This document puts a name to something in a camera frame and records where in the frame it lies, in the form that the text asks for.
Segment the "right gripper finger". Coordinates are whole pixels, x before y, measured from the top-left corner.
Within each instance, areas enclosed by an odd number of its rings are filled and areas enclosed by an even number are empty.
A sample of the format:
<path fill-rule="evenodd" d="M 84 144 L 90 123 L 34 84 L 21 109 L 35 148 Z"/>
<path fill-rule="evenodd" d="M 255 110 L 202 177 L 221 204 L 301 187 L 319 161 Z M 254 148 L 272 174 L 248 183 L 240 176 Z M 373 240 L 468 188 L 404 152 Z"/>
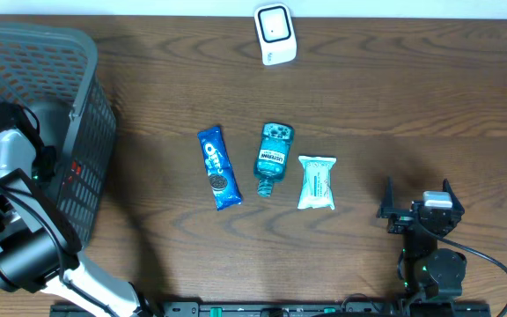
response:
<path fill-rule="evenodd" d="M 457 196 L 454 194 L 448 179 L 443 180 L 443 191 L 449 195 L 451 201 L 450 209 L 452 213 L 460 214 L 462 216 L 465 213 L 465 208 L 463 207 Z"/>
<path fill-rule="evenodd" d="M 378 207 L 377 218 L 389 218 L 394 212 L 393 180 L 391 177 L 388 177 L 386 179 L 384 197 L 381 199 Z"/>

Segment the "mint green wipes pack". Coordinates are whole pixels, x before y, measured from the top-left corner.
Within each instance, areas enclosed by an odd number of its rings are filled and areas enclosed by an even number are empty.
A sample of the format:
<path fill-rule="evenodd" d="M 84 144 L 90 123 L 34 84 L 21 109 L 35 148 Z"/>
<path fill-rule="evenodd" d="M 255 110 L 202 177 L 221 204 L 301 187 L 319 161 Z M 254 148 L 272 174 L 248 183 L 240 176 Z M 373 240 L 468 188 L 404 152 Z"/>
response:
<path fill-rule="evenodd" d="M 299 156 L 298 160 L 304 169 L 298 209 L 330 208 L 334 210 L 331 170 L 336 163 L 336 158 Z"/>

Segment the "teal Listerine mouthwash bottle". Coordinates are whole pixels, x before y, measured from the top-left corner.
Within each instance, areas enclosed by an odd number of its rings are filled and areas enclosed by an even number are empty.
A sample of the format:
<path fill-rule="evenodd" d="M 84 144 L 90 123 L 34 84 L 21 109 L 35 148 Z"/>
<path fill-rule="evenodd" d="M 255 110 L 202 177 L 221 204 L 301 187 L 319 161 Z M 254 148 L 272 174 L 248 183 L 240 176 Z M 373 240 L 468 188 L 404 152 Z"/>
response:
<path fill-rule="evenodd" d="M 284 179 L 294 129 L 278 122 L 267 122 L 261 130 L 261 144 L 253 173 L 259 180 L 257 193 L 270 197 L 276 183 Z"/>

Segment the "blue Oreo cookie pack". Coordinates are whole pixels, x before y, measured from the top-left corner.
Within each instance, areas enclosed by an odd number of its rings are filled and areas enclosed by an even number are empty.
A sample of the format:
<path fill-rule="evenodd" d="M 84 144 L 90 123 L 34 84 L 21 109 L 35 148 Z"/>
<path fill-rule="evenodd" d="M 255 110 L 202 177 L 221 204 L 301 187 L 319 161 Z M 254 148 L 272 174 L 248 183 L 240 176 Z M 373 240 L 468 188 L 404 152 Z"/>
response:
<path fill-rule="evenodd" d="M 222 130 L 212 127 L 197 134 L 200 141 L 206 174 L 209 179 L 217 210 L 242 204 L 231 161 L 229 159 Z"/>

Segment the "red snack bar wrapper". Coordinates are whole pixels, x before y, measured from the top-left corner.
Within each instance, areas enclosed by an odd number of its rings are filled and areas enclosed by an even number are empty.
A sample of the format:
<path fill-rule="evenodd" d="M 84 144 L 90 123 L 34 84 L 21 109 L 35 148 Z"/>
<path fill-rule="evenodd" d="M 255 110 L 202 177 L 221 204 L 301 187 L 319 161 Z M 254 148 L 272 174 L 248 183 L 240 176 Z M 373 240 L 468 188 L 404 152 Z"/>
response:
<path fill-rule="evenodd" d="M 70 168 L 70 175 L 68 176 L 68 183 L 73 182 L 77 177 L 80 176 L 83 167 L 76 161 L 73 160 Z"/>

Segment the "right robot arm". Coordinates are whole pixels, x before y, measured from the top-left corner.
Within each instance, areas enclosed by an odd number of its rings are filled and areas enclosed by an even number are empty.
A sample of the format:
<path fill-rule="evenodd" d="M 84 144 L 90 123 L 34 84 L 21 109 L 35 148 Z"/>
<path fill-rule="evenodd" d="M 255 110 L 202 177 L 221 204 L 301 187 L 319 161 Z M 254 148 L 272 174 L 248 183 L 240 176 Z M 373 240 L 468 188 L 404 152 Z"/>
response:
<path fill-rule="evenodd" d="M 462 294 L 467 258 L 440 248 L 438 242 L 456 228 L 465 209 L 448 180 L 440 191 L 425 191 L 422 199 L 403 209 L 394 204 L 393 181 L 387 179 L 378 218 L 388 221 L 386 230 L 403 237 L 397 272 L 406 295 L 397 309 L 404 316 L 425 316 L 442 307 L 441 314 L 454 315 L 454 300 Z"/>

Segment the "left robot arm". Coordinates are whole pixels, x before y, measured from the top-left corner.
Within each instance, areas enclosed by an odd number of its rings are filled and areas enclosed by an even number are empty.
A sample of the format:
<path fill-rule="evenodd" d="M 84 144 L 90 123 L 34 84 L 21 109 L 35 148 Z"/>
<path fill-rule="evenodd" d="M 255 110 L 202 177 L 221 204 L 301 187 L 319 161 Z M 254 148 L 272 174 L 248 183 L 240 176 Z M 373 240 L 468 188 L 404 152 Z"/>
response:
<path fill-rule="evenodd" d="M 0 103 L 0 288 L 44 292 L 94 316 L 159 316 L 136 287 L 83 252 L 96 173 L 65 150 L 81 129 L 60 101 Z"/>

